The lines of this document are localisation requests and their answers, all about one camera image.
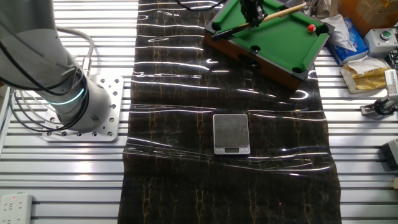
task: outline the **mini pool table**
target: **mini pool table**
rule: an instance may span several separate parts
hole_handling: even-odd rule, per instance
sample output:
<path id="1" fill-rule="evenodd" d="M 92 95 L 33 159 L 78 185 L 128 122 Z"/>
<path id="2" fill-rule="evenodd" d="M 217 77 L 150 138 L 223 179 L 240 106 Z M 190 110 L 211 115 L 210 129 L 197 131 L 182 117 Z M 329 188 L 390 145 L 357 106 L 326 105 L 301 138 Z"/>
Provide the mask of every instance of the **mini pool table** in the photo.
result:
<path id="1" fill-rule="evenodd" d="M 284 9 L 286 7 L 278 1 L 264 0 L 268 15 Z M 206 26 L 205 42 L 293 90 L 307 78 L 309 66 L 334 29 L 301 12 L 294 12 L 235 33 L 229 39 L 212 41 L 214 33 L 244 23 L 239 0 L 229 0 Z M 307 31 L 310 24 L 317 27 L 315 33 Z"/>

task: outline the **red ball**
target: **red ball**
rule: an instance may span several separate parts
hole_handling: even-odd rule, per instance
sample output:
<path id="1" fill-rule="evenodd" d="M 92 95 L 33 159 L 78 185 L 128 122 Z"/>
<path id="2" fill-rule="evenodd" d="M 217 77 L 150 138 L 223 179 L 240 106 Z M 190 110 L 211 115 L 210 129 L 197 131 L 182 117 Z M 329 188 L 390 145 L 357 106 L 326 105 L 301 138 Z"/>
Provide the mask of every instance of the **red ball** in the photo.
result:
<path id="1" fill-rule="evenodd" d="M 314 24 L 309 25 L 308 28 L 307 28 L 307 30 L 310 33 L 314 33 L 316 31 L 316 29 L 317 29 L 317 27 Z"/>

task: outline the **power outlet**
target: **power outlet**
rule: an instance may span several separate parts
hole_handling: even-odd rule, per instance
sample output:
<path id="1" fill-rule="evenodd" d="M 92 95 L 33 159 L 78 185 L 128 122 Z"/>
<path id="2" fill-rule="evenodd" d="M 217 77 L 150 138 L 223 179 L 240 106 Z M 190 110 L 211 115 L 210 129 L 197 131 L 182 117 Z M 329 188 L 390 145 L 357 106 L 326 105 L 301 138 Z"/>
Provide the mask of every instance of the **power outlet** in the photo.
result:
<path id="1" fill-rule="evenodd" d="M 29 224 L 32 196 L 27 193 L 4 195 L 0 199 L 0 224 Z"/>

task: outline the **blue box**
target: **blue box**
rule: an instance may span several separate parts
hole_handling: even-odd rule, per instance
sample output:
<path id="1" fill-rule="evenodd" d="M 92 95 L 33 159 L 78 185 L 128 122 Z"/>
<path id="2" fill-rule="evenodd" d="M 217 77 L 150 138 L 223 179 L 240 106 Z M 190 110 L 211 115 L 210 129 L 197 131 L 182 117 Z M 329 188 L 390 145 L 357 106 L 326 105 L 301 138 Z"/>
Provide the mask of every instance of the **blue box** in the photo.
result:
<path id="1" fill-rule="evenodd" d="M 361 35 L 356 30 L 351 20 L 347 18 L 344 19 L 344 21 L 348 28 L 349 40 L 354 45 L 356 52 L 335 46 L 333 44 L 328 44 L 329 51 L 335 58 L 338 65 L 344 65 L 350 61 L 361 59 L 369 52 L 368 46 L 366 46 L 365 42 L 363 42 Z"/>

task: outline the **green button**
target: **green button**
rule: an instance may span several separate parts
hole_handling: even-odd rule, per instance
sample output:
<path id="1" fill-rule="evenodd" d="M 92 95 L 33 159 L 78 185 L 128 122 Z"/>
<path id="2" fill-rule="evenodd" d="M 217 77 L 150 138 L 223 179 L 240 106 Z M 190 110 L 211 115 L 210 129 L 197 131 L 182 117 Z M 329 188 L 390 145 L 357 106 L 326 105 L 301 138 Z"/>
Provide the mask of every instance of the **green button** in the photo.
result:
<path id="1" fill-rule="evenodd" d="M 388 31 L 384 31 L 384 32 L 383 32 L 383 35 L 384 35 L 385 37 L 391 37 L 391 34 L 390 34 L 390 32 L 388 32 Z"/>
<path id="2" fill-rule="evenodd" d="M 380 34 L 381 39 L 387 41 L 391 38 L 391 33 L 388 31 L 384 31 Z"/>

